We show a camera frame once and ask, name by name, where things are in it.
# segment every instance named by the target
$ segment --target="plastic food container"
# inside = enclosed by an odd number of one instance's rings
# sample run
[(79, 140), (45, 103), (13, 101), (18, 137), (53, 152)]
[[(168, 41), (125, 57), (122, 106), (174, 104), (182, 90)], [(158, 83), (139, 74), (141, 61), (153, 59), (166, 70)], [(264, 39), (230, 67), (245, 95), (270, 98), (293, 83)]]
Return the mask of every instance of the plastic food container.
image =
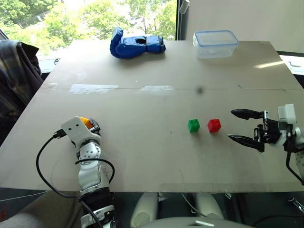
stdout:
[(196, 31), (193, 45), (198, 58), (229, 57), (238, 46), (238, 39), (228, 30)]

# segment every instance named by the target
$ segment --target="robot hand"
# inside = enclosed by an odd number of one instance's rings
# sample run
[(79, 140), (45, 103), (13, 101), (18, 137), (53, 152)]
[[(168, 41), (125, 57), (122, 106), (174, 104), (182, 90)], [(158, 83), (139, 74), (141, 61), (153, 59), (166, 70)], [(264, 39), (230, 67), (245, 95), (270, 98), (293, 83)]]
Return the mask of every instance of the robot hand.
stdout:
[(112, 33), (111, 54), (116, 58), (133, 58), (144, 52), (161, 53), (166, 50), (163, 37), (139, 36), (123, 38), (124, 31), (116, 27)]
[[(248, 109), (235, 109), (231, 113), (241, 119), (263, 119), (254, 129), (254, 138), (242, 135), (229, 134), (228, 137), (241, 145), (264, 152), (265, 143), (272, 146), (283, 146), (287, 152), (286, 167), (304, 185), (304, 137), (301, 130), (296, 127), (295, 108), (293, 104), (278, 107), (278, 121), (269, 119), (268, 111), (252, 111)], [(289, 166), (291, 153), (295, 153), (296, 164), (301, 177)]]

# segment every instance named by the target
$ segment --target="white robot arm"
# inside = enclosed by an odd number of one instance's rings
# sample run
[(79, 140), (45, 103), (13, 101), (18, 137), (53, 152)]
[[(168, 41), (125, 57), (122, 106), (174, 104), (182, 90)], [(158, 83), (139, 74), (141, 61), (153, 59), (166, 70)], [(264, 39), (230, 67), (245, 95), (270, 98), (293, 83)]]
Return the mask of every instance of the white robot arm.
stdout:
[[(242, 135), (229, 134), (228, 137), (241, 145), (264, 152), (265, 143), (271, 146), (283, 146), (287, 152), (287, 169), (304, 185), (304, 137), (296, 124), (295, 108), (293, 104), (278, 107), (278, 121), (269, 119), (268, 111), (252, 111), (248, 109), (235, 109), (231, 113), (241, 119), (263, 119), (254, 129), (254, 138)], [(300, 176), (289, 166), (291, 153), (295, 153), (296, 165)]]
[[(80, 163), (78, 174), (81, 188), (80, 200), (96, 214), (104, 228), (117, 228), (119, 225), (114, 219), (115, 210), (112, 204), (112, 195), (109, 191), (109, 182), (112, 180), (114, 173), (109, 180), (106, 169), (102, 166), (101, 137), (98, 123), (93, 119), (73, 117), (61, 124), (61, 128), (75, 146), (77, 163)], [(95, 221), (89, 213), (81, 218), (81, 228), (86, 228), (94, 223)]]

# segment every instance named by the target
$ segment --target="window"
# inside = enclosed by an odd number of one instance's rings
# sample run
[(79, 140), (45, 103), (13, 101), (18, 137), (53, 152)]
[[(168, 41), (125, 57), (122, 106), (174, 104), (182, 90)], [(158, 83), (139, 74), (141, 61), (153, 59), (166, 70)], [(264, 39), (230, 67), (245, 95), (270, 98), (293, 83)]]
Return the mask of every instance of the window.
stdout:
[(10, 39), (39, 48), (38, 58), (60, 57), (75, 39), (124, 36), (175, 39), (176, 0), (1, 0), (0, 29)]

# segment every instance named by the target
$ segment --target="white wall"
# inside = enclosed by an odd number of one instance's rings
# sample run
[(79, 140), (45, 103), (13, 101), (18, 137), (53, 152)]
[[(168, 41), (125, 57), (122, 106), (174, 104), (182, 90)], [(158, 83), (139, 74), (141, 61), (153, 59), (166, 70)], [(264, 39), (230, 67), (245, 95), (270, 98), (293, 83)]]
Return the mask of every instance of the white wall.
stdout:
[(230, 30), (239, 40), (304, 53), (304, 0), (191, 0), (186, 39), (198, 30)]

